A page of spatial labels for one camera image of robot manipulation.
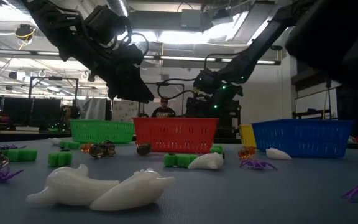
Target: green basket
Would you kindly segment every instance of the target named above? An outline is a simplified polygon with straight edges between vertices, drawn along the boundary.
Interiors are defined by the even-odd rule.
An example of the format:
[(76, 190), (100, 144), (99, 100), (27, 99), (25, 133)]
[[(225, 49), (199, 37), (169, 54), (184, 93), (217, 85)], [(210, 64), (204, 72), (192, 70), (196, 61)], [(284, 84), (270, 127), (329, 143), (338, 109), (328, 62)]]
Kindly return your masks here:
[(70, 120), (74, 142), (100, 143), (110, 140), (113, 143), (129, 143), (135, 133), (133, 123), (98, 120)]

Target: blue table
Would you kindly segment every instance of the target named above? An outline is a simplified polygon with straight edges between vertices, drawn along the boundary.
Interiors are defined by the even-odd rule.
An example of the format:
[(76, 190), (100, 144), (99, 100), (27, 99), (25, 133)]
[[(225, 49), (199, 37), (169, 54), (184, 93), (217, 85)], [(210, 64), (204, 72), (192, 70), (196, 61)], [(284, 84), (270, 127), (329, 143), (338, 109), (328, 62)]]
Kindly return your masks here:
[[(3, 144), (12, 143), (38, 149), (39, 154), (35, 162), (11, 163), (12, 171), (25, 171), (0, 184), (0, 223), (358, 223), (358, 203), (341, 198), (358, 184), (358, 150), (347, 150), (342, 159), (270, 161), (278, 171), (265, 172), (239, 168), (240, 145), (224, 145), (226, 161), (220, 171), (164, 168), (162, 154), (140, 157), (133, 144), (117, 146), (117, 156), (103, 160), (72, 151), (72, 167), (86, 164), (91, 178), (123, 181), (151, 167), (177, 180), (156, 204), (123, 212), (95, 212), (63, 205), (29, 207), (25, 198), (43, 189), (53, 170), (47, 166), (47, 155), (58, 148), (48, 140)], [(266, 156), (258, 152), (254, 158)]]

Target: black machine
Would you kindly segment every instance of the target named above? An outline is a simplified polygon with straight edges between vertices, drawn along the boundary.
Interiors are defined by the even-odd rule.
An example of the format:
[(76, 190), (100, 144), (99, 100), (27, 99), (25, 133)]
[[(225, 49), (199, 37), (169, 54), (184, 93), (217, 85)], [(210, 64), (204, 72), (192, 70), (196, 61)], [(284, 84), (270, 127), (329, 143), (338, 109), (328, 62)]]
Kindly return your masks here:
[[(48, 0), (23, 2), (39, 29), (58, 47), (61, 59), (74, 57), (99, 75), (109, 87), (109, 97), (143, 103), (153, 100), (135, 66), (142, 63), (147, 51), (129, 45), (135, 33), (128, 18), (98, 6), (83, 20), (78, 11), (62, 9)], [(358, 90), (358, 1), (298, 0), (279, 9), (252, 44), (232, 54), (236, 56), (223, 69), (212, 72), (204, 66), (196, 78), (187, 80), (194, 81), (195, 90), (187, 101), (186, 114), (219, 117), (235, 95), (242, 96), (238, 84), (248, 80), (258, 59), (291, 26), (296, 27), (285, 46), (291, 55)], [(118, 42), (117, 35), (125, 30), (127, 38)]]

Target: plastic basket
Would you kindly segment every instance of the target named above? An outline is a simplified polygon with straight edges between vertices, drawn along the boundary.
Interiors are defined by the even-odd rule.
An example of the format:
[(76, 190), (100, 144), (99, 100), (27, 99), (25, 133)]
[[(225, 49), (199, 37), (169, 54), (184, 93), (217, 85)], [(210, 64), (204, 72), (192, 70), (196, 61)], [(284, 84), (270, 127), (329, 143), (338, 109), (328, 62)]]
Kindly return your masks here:
[(244, 147), (256, 147), (256, 141), (254, 136), (254, 130), (252, 129), (251, 124), (247, 125), (240, 125), (240, 137), (241, 137), (241, 144)]
[(149, 143), (157, 152), (209, 153), (214, 118), (134, 118), (136, 144)]
[(129, 143), (135, 133), (133, 123), (99, 120), (70, 120), (73, 141), (100, 143), (110, 140), (115, 144)]
[(254, 123), (257, 148), (293, 157), (343, 157), (353, 121), (282, 119)]

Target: orange basket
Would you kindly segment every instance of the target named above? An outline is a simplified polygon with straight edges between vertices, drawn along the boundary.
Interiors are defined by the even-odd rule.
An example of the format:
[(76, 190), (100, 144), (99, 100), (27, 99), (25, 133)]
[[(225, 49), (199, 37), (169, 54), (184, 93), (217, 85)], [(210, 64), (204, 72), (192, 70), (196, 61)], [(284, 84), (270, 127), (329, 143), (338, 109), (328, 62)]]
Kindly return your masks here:
[(134, 118), (136, 144), (149, 143), (156, 152), (209, 153), (215, 118)]

